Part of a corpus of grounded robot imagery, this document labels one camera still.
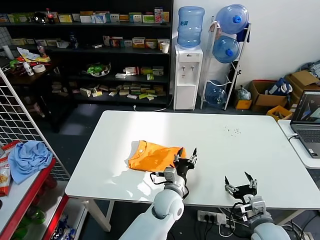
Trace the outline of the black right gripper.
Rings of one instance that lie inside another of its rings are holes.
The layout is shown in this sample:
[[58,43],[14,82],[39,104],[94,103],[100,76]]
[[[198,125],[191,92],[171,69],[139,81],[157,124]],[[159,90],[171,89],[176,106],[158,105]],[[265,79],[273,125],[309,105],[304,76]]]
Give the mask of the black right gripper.
[[225,191],[228,192],[231,196],[238,200],[244,200],[246,195],[257,195],[257,180],[254,179],[249,173],[244,172],[247,179],[249,180],[249,184],[241,185],[241,186],[233,186],[230,184],[228,178],[224,177],[224,188]]

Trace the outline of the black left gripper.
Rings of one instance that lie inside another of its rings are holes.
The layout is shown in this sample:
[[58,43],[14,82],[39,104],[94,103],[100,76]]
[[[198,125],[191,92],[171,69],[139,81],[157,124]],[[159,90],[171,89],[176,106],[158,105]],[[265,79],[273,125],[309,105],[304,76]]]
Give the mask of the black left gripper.
[[176,168],[177,175],[186,179],[188,171],[195,168],[198,160],[198,151],[197,148],[195,148],[190,158],[184,158],[184,153],[185,149],[183,147],[180,148],[177,154],[174,155],[173,164]]

